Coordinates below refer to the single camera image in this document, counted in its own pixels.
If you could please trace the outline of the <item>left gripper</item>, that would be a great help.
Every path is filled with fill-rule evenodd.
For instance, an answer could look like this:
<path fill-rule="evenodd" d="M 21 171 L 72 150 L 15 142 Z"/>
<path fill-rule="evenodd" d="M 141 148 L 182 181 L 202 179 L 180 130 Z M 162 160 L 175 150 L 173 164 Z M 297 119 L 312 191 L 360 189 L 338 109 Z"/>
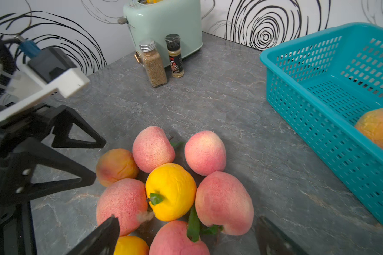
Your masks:
<path fill-rule="evenodd" d="M 54 139 L 48 147 L 42 140 L 51 130 Z M 37 254 L 31 200 L 95 182 L 93 171 L 53 148 L 105 145 L 106 140 L 66 105 L 40 105 L 0 123 L 0 255 Z"/>

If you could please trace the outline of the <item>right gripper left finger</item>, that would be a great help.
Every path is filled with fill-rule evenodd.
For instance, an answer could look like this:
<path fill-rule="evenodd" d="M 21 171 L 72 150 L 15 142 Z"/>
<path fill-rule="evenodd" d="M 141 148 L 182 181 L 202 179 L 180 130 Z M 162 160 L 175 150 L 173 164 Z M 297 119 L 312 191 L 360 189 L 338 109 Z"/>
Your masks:
<path fill-rule="evenodd" d="M 109 217 L 67 255 L 113 255 L 120 236 L 119 220 Z"/>

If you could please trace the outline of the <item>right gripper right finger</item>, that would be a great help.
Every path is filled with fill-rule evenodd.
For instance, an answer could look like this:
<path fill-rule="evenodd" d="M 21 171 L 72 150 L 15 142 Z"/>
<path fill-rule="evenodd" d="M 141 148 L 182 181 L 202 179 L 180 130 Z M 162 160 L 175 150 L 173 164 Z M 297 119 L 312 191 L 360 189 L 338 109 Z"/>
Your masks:
<path fill-rule="evenodd" d="M 265 216 L 258 218 L 255 236 L 261 255 L 308 255 L 303 248 Z"/>

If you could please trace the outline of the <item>pink peach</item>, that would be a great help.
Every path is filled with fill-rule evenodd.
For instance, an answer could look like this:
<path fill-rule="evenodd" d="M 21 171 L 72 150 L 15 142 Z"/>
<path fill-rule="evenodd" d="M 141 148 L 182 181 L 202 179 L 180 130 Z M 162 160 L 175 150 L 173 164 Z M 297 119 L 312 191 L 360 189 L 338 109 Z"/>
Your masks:
<path fill-rule="evenodd" d="M 203 225 L 221 226 L 227 235 L 246 234 L 254 220 L 249 193 L 236 177 L 225 172 L 204 178 L 197 188 L 195 208 Z"/>
<path fill-rule="evenodd" d="M 202 176 L 223 172 L 227 163 L 224 143 L 212 131 L 194 134 L 185 145 L 185 158 L 188 166 Z"/>
<path fill-rule="evenodd" d="M 119 221 L 120 235 L 127 236 L 145 222 L 148 207 L 144 183 L 126 178 L 103 192 L 97 203 L 96 221 L 101 225 L 114 216 Z"/>
<path fill-rule="evenodd" d="M 149 126 L 136 137 L 133 157 L 140 170 L 151 173 L 163 164 L 172 163 L 176 153 L 164 130 L 158 126 Z"/>
<path fill-rule="evenodd" d="M 187 223 L 172 221 L 157 232 L 150 246 L 150 255 L 209 255 L 207 245 L 187 237 Z"/>

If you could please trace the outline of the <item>orange peach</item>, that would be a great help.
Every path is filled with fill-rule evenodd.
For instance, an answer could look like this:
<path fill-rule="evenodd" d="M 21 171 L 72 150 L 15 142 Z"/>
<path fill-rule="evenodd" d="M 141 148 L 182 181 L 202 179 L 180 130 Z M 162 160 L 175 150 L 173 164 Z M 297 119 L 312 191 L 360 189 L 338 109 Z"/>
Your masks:
<path fill-rule="evenodd" d="M 383 150 L 383 108 L 366 112 L 355 128 Z"/>
<path fill-rule="evenodd" d="M 135 179 L 139 171 L 133 153 L 125 149 L 108 151 L 99 158 L 96 165 L 96 176 L 104 187 L 122 179 Z"/>

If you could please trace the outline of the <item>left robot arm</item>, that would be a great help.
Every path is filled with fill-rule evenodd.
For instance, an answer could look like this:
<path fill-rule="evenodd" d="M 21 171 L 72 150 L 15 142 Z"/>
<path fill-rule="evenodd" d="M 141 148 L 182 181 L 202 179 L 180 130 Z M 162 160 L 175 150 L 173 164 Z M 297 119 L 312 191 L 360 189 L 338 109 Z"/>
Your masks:
<path fill-rule="evenodd" d="M 105 139 L 73 108 L 43 103 L 88 83 L 63 50 L 0 38 L 0 255 L 36 254 L 32 200 L 95 182 L 58 149 L 103 148 Z"/>

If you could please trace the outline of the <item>teal plastic basket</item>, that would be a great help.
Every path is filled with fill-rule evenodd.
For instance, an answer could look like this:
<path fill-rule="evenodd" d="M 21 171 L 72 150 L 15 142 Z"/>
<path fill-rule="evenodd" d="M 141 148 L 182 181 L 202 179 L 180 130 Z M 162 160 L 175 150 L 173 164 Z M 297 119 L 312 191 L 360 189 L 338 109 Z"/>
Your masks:
<path fill-rule="evenodd" d="M 354 127 L 383 108 L 383 28 L 349 23 L 260 58 L 268 103 L 383 226 L 383 150 Z"/>

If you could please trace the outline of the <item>lower yellow pepper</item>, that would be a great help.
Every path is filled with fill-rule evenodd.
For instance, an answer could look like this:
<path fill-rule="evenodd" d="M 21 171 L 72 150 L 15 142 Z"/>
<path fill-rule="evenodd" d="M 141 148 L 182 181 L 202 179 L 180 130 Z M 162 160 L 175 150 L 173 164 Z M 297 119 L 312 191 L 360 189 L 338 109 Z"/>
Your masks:
<path fill-rule="evenodd" d="M 148 255 L 149 246 L 147 243 L 135 236 L 119 237 L 114 255 Z"/>

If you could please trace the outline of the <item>yellow pepper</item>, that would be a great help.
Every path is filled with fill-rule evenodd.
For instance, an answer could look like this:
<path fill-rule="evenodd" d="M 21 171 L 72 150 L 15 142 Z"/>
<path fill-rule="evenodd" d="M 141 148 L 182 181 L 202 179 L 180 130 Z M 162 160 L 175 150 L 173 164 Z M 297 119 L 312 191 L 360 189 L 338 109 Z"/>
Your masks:
<path fill-rule="evenodd" d="M 197 185 L 182 166 L 167 163 L 149 174 L 145 188 L 155 217 L 163 222 L 171 222 L 190 211 Z"/>
<path fill-rule="evenodd" d="M 119 237 L 114 255 L 148 255 L 149 246 L 147 243 L 135 236 Z"/>

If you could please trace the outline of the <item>upper yellow pepper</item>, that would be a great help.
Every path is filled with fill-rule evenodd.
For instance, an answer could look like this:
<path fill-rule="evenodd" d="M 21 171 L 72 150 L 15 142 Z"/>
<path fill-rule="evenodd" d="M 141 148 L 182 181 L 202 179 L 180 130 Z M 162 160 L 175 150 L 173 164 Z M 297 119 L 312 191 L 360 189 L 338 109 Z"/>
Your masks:
<path fill-rule="evenodd" d="M 145 188 L 155 217 L 163 222 L 171 222 L 190 211 L 197 185 L 182 166 L 167 163 L 149 174 Z"/>

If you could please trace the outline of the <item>silver cap spice jar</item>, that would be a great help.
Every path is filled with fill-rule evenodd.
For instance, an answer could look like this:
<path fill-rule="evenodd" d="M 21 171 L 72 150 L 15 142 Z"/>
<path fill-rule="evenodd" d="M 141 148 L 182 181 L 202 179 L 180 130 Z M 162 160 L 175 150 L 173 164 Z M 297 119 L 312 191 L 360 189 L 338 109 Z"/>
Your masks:
<path fill-rule="evenodd" d="M 139 42 L 141 62 L 153 88 L 168 82 L 161 55 L 156 49 L 156 42 L 151 38 Z"/>

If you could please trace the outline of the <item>black cap spice bottle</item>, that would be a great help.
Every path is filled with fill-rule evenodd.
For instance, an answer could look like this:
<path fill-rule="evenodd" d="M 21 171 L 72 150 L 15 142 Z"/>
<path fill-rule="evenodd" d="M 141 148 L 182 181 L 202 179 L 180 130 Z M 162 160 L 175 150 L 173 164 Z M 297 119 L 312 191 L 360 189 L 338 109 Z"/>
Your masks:
<path fill-rule="evenodd" d="M 183 59 L 181 55 L 180 36 L 178 34 L 170 34 L 165 37 L 170 68 L 174 78 L 181 78 L 184 75 Z"/>

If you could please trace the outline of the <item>mint green toaster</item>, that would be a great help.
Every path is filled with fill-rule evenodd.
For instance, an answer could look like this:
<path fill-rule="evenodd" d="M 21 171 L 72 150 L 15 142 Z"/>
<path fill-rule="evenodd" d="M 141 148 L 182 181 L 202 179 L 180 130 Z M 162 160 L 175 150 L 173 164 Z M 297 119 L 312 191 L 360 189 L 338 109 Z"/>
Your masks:
<path fill-rule="evenodd" d="M 165 0 L 153 4 L 130 1 L 123 7 L 119 24 L 127 24 L 137 53 L 140 42 L 153 39 L 163 66 L 170 65 L 165 37 L 180 36 L 183 58 L 194 54 L 203 46 L 201 1 Z"/>

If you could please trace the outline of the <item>right yellow toast slice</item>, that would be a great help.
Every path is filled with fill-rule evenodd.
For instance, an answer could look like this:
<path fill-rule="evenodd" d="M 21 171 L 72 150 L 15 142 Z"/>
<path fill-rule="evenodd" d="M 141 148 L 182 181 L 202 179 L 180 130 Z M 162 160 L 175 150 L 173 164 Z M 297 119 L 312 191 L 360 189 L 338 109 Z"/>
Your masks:
<path fill-rule="evenodd" d="M 147 0 L 146 2 L 147 2 L 147 4 L 155 4 L 155 3 L 158 3 L 160 1 L 162 1 L 162 0 Z"/>

